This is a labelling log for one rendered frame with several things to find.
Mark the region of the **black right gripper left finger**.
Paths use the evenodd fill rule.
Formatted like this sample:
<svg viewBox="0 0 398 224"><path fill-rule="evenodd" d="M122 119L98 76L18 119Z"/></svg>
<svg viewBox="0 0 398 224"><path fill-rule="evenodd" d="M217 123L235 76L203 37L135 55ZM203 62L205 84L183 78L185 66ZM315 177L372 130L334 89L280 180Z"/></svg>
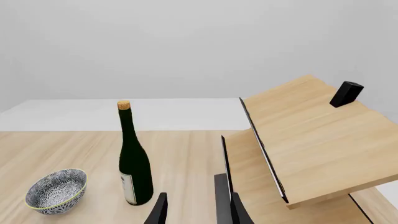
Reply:
<svg viewBox="0 0 398 224"><path fill-rule="evenodd" d="M145 220L144 224L165 224L167 219L168 199L167 193L161 192L159 197Z"/></svg>

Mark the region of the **pale wooden cabinet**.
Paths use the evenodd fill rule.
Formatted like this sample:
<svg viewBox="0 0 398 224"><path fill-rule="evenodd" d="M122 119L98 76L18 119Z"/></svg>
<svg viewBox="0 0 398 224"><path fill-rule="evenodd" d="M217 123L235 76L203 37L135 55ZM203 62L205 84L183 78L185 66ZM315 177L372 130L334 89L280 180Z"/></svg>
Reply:
<svg viewBox="0 0 398 224"><path fill-rule="evenodd" d="M358 97L334 108L338 89L307 75L241 100L289 210L398 180L398 124Z"/></svg>

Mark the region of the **pale wooden drawer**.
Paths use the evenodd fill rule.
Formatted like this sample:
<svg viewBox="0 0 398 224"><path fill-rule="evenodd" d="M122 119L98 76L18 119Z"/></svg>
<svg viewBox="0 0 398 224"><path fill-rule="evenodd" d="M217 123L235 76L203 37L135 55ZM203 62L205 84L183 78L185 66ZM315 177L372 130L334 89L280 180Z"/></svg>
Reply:
<svg viewBox="0 0 398 224"><path fill-rule="evenodd" d="M284 201L251 130L225 137L234 192L255 224L288 224Z"/></svg>

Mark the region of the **small black block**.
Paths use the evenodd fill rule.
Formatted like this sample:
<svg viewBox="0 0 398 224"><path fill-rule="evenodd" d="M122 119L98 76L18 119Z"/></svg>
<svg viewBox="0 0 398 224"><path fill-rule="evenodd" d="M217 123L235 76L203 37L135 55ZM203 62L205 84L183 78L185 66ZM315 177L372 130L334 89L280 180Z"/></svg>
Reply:
<svg viewBox="0 0 398 224"><path fill-rule="evenodd" d="M358 83L345 81L331 99L330 104L334 108L350 104L356 100L363 89L364 87Z"/></svg>

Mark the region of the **dark green wine bottle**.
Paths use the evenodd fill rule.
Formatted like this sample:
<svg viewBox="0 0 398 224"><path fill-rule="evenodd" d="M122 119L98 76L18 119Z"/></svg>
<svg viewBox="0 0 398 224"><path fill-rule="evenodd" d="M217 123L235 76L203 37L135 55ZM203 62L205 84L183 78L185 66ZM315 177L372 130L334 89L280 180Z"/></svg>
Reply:
<svg viewBox="0 0 398 224"><path fill-rule="evenodd" d="M124 197L130 205L140 206L154 193L150 162L135 132L130 102L121 100L117 106L123 137L119 172Z"/></svg>

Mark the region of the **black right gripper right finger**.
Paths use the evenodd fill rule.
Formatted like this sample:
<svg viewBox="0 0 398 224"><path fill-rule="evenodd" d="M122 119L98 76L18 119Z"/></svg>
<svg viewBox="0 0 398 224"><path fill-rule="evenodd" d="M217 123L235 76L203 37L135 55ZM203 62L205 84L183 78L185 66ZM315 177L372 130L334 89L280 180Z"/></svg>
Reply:
<svg viewBox="0 0 398 224"><path fill-rule="evenodd" d="M236 192L231 195L230 209L233 224L254 224Z"/></svg>

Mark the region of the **patterned black and white bowl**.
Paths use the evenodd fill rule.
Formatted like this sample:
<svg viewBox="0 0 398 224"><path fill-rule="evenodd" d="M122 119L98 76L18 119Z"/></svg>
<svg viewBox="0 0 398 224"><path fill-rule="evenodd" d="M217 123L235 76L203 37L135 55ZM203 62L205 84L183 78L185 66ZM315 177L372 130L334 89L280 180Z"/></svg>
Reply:
<svg viewBox="0 0 398 224"><path fill-rule="evenodd" d="M62 169L38 180L25 195L25 204L44 215L64 214L83 198L87 174L81 169Z"/></svg>

